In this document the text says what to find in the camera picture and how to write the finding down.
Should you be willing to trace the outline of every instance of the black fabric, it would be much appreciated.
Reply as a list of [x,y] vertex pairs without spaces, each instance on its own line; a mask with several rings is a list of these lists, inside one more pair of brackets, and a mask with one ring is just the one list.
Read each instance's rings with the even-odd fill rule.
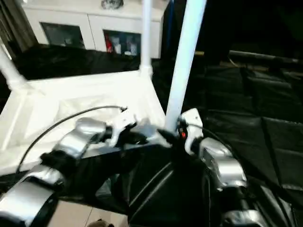
[[[152,61],[152,81],[164,111],[174,63],[174,59]],[[41,45],[25,52],[15,64],[25,78],[45,79],[137,70],[140,59]],[[294,202],[299,226],[303,225],[298,206],[303,204],[302,84],[301,78],[282,73],[205,67],[203,60],[195,57],[182,108],[199,110],[204,126],[233,148],[250,179],[267,182],[279,196]],[[175,165],[170,152],[157,149],[82,160],[62,198],[127,213],[134,226],[178,226],[185,220],[196,225],[201,215],[199,209],[193,209],[201,199],[199,168],[190,161],[187,166]],[[97,201],[96,190],[116,173],[121,175],[113,189],[115,196]],[[274,217],[265,196],[260,194],[260,199],[265,213]]]
[[41,164],[57,169],[65,177],[75,172],[77,160],[62,150],[53,150],[40,156]]

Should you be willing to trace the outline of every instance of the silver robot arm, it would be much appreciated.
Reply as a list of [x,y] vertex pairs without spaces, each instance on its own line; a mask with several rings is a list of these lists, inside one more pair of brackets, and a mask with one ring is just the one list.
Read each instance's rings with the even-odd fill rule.
[[[178,125],[179,134],[186,138],[185,151],[198,156],[205,166],[202,193],[208,225],[267,227],[263,216],[246,196],[248,183],[241,164],[224,144],[204,137],[198,111],[183,113]],[[211,216],[216,217],[214,225],[210,224]]]
[[53,215],[56,193],[70,176],[90,144],[106,142],[113,147],[119,134],[136,124],[127,110],[111,126],[90,118],[77,120],[50,153],[44,153],[41,164],[33,167],[0,199],[0,225],[6,227],[41,227]]

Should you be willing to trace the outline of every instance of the items on shelf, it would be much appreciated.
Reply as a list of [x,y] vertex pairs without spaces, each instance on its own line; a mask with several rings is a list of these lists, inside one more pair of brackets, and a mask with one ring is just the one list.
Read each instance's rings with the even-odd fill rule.
[[123,6],[123,0],[102,0],[101,7],[103,9],[118,9]]

